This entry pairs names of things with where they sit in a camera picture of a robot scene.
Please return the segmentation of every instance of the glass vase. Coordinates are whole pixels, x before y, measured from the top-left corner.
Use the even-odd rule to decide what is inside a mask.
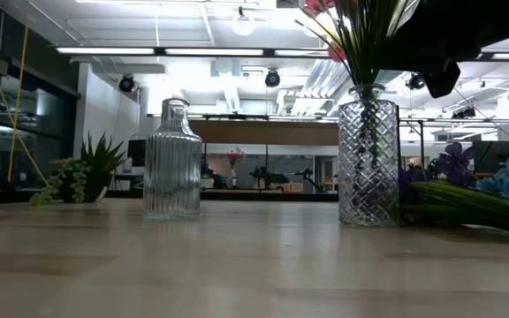
[[[187,121],[189,103],[163,101],[160,128],[147,139],[144,216],[173,220],[200,214],[201,138]]]
[[[396,105],[379,99],[380,85],[357,86],[339,107],[339,221],[359,226],[399,224]]]

